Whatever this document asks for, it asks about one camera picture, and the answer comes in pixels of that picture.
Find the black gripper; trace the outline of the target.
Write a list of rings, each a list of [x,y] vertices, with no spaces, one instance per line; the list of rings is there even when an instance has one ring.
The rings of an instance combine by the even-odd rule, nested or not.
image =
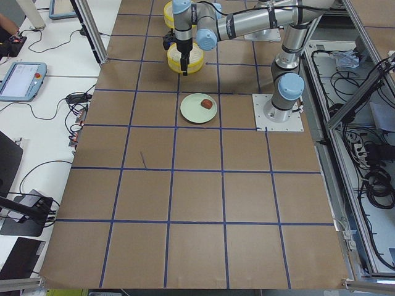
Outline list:
[[[180,70],[184,76],[188,76],[188,65],[190,52],[192,51],[192,39],[176,39],[177,50],[181,53]]]

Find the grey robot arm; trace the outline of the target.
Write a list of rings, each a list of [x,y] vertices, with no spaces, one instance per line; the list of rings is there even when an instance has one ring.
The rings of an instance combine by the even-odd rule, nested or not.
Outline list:
[[[180,69],[188,74],[189,57],[196,43],[210,51],[221,41],[284,29],[273,55],[272,77],[279,85],[282,75],[294,72],[312,31],[312,24],[333,6],[333,1],[257,1],[252,8],[222,12],[210,1],[172,1],[173,29],[164,37],[165,49],[173,43],[181,54]]]

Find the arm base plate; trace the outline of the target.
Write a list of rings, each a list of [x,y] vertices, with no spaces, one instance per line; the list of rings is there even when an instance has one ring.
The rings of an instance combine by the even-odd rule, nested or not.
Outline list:
[[[304,132],[297,102],[292,109],[282,111],[272,105],[271,94],[252,94],[252,106],[257,131]]]

